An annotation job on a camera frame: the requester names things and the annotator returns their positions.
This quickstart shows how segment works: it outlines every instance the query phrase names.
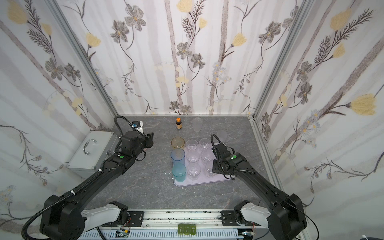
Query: tray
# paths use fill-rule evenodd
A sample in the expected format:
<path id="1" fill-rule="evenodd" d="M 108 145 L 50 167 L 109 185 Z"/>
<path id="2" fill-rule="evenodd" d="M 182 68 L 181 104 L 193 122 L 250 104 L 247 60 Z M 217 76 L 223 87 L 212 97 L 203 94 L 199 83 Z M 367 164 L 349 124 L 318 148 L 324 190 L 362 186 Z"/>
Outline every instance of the tray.
<path id="1" fill-rule="evenodd" d="M 185 167 L 188 167 L 188 165 L 189 165 L 189 162 L 187 160 L 188 149 L 185 147 L 184 151 L 185 151 Z M 200 147 L 198 147 L 197 152 L 200 154 L 202 152 L 202 149 Z M 185 177 L 185 180 L 183 182 L 178 182 L 175 179 L 173 179 L 174 184 L 178 187 L 183 187 L 183 186 L 188 186 L 188 185 L 196 185 L 196 184 L 203 184 L 203 183 L 209 183 L 209 182 L 219 182 L 219 181 L 228 180 L 222 174 L 216 174 L 213 177 L 207 177 L 207 175 L 205 174 L 205 165 L 203 164 L 201 158 L 197 163 L 201 167 L 201 173 L 199 174 L 199 177 L 197 180 L 192 181 L 189 178 L 189 175 L 186 173 L 186 177 Z"/>

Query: gray countertop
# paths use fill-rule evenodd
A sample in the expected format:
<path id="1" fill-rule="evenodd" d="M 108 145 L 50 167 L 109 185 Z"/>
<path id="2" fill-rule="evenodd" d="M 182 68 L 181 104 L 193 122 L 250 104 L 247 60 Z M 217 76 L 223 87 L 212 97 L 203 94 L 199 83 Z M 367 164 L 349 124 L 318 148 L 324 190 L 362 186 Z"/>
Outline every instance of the gray countertop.
<path id="1" fill-rule="evenodd" d="M 171 140 L 209 138 L 211 133 L 225 130 L 225 143 L 241 153 L 253 168 L 268 179 L 250 122 L 247 117 L 202 117 L 200 132 L 193 131 L 193 117 L 181 116 L 182 129 L 176 129 L 176 117 L 127 117 L 143 121 L 144 132 L 154 132 L 154 145 L 146 150 L 146 158 L 113 180 L 88 205 L 96 208 L 118 201 L 128 209 L 228 209 L 243 200 L 258 204 L 260 199 L 239 179 L 177 187 L 172 180 Z M 123 133 L 129 125 L 118 119 Z M 116 126 L 113 131 L 119 136 Z"/>

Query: green battery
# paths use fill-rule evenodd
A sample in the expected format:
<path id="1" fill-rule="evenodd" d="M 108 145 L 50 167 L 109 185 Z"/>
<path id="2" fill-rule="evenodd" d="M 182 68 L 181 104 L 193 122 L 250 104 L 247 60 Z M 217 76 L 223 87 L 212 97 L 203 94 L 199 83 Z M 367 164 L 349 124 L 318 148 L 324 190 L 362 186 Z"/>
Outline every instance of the green battery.
<path id="1" fill-rule="evenodd" d="M 177 234 L 184 234 L 184 224 L 181 223 L 177 226 Z"/>
<path id="2" fill-rule="evenodd" d="M 184 234 L 189 234 L 190 231 L 190 224 L 184 224 Z"/>
<path id="3" fill-rule="evenodd" d="M 189 232 L 191 235 L 196 235 L 196 225 L 195 224 L 191 224 Z"/>

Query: wall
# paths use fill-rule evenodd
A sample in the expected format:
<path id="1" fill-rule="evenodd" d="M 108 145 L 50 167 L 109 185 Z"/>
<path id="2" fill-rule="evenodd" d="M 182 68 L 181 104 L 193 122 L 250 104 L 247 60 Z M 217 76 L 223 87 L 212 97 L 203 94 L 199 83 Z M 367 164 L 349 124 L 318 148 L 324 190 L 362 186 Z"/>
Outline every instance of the wall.
<path id="1" fill-rule="evenodd" d="M 253 114 L 301 1 L 65 1 L 120 114 Z"/>
<path id="2" fill-rule="evenodd" d="M 382 1 L 315 1 L 257 116 L 320 239 L 384 236 L 383 22 Z"/>
<path id="3" fill-rule="evenodd" d="M 1 1 L 0 29 L 0 238 L 21 239 L 50 195 L 81 182 L 66 163 L 113 117 L 43 1 Z"/>

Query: small bottle with orange cap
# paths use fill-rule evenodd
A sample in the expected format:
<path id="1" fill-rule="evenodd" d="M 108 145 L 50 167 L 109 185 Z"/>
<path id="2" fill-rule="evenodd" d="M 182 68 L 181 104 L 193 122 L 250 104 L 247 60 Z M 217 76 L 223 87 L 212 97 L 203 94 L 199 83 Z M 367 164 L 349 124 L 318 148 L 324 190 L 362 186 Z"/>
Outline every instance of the small bottle with orange cap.
<path id="1" fill-rule="evenodd" d="M 176 118 L 176 128 L 177 129 L 181 129 L 182 128 L 182 124 L 181 124 L 181 119 L 180 118 Z"/>

